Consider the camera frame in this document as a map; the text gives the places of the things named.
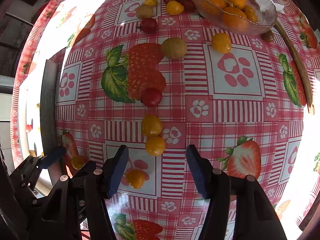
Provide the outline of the white rectangular tray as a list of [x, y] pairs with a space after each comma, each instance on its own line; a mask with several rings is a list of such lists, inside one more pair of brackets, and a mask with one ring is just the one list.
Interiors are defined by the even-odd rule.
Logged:
[[34, 151], [48, 155], [58, 147], [55, 99], [59, 64], [46, 60], [22, 82], [18, 93], [18, 145], [22, 159]]

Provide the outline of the red tomato on strawberry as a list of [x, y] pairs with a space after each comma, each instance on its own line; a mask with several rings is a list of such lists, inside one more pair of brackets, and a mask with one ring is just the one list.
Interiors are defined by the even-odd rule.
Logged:
[[143, 105], [147, 107], [156, 107], [162, 100], [162, 93], [157, 88], [147, 88], [140, 98]]

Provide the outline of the red checkered strawberry tablecloth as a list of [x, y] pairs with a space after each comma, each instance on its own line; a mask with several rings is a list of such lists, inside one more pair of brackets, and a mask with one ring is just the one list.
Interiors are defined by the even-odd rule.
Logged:
[[[171, 0], [51, 0], [32, 28], [18, 63], [11, 106], [11, 148], [16, 193], [37, 238], [42, 198], [61, 176], [73, 177], [89, 161], [102, 168], [121, 145], [129, 160], [118, 191], [105, 201], [116, 239], [200, 239], [209, 200], [197, 191], [186, 159], [194, 145], [213, 168], [229, 176], [252, 175], [275, 210], [286, 239], [319, 239], [319, 47], [302, 45], [310, 31], [290, 0], [277, 12], [306, 68], [315, 114], [290, 51], [275, 26], [260, 35], [238, 34], [200, 15], [193, 0], [169, 15]], [[137, 27], [140, 5], [153, 8], [155, 33]], [[225, 33], [231, 51], [212, 48]], [[161, 53], [180, 37], [187, 53]], [[18, 93], [46, 60], [59, 64], [55, 128], [65, 155], [40, 168], [34, 151], [22, 159], [18, 145]], [[156, 107], [140, 101], [157, 88]], [[141, 133], [145, 115], [162, 132]]]

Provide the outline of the dark red cherry tomato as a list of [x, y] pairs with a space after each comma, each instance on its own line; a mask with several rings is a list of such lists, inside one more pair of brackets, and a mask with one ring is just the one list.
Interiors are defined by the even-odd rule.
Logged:
[[137, 28], [144, 33], [152, 34], [157, 31], [158, 23], [153, 18], [145, 18], [140, 22]]

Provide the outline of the green-brown fruit centre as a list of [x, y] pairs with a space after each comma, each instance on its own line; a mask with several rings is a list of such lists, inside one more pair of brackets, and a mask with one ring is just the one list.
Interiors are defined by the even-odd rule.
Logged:
[[187, 44], [180, 37], [171, 37], [161, 44], [161, 53], [172, 60], [178, 60], [187, 53]]

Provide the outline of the green-brown round fruit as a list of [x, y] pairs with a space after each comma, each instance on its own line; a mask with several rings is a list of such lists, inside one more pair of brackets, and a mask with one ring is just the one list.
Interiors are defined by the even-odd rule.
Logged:
[[145, 18], [151, 18], [153, 16], [153, 8], [148, 5], [140, 5], [136, 9], [136, 18], [143, 20]]

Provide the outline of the wooden stick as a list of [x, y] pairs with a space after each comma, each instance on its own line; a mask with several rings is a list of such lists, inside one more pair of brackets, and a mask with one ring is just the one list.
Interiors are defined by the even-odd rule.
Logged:
[[310, 114], [315, 114], [315, 108], [313, 105], [313, 91], [312, 91], [311, 83], [310, 83], [306, 68], [304, 67], [304, 65], [300, 59], [298, 51], [294, 47], [293, 43], [291, 42], [289, 36], [287, 35], [287, 33], [286, 33], [285, 29], [283, 28], [283, 26], [281, 25], [281, 23], [278, 20], [276, 20], [274, 26], [277, 29], [277, 31], [280, 33], [282, 38], [284, 39], [284, 41], [290, 51], [290, 54], [296, 64], [300, 79], [301, 79], [303, 87], [304, 87], [306, 104], [308, 106], [308, 112]]

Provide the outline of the orange mandarin front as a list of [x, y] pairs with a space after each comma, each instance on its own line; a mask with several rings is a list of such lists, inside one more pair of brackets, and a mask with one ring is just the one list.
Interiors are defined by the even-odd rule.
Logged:
[[244, 12], [236, 7], [226, 7], [222, 15], [226, 27], [232, 31], [244, 32], [248, 27], [248, 19]]

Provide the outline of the orange mandarin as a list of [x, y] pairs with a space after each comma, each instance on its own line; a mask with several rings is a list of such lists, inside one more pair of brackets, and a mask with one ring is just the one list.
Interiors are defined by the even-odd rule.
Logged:
[[228, 4], [224, 0], [202, 0], [201, 8], [202, 10], [212, 16], [219, 16], [221, 10], [228, 7]]
[[248, 19], [244, 12], [236, 7], [226, 7], [222, 15], [226, 27], [232, 31], [244, 32], [248, 27]]

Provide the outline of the yellow cherry tomato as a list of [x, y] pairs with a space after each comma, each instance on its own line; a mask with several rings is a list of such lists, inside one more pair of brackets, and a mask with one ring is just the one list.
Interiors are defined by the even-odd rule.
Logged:
[[184, 11], [184, 6], [181, 3], [171, 0], [166, 5], [166, 12], [169, 15], [179, 15]]

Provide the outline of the clear glass fruit bowl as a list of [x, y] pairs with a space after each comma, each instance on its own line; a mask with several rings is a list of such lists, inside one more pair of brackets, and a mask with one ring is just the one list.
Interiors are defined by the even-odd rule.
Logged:
[[270, 0], [193, 0], [202, 17], [213, 25], [238, 34], [269, 31], [278, 15]]

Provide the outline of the orange mandarin middle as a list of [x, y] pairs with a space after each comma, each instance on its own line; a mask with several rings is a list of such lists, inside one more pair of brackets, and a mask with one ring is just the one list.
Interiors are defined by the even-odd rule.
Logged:
[[202, 0], [201, 8], [202, 10], [212, 16], [219, 16], [221, 10], [228, 7], [228, 4], [224, 0]]

